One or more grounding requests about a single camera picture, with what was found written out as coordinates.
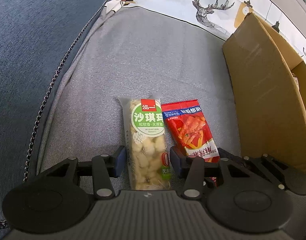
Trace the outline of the brown cardboard box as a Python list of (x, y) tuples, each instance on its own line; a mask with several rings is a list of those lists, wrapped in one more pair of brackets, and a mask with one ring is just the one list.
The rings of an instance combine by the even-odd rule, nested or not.
[(222, 47), (242, 155), (264, 154), (306, 173), (306, 64), (268, 23), (248, 14)]

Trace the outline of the pale rice-crisp snack pack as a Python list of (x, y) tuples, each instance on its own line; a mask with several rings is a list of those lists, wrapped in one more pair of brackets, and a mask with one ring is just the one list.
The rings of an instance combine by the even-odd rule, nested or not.
[(131, 188), (170, 189), (171, 172), (160, 100), (120, 97), (119, 102)]

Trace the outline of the small red spicy snack pack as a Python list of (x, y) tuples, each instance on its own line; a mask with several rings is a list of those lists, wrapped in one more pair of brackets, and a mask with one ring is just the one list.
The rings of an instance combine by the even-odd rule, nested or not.
[(186, 156), (201, 157), (206, 163), (218, 163), (220, 154), (198, 100), (162, 104), (164, 123)]

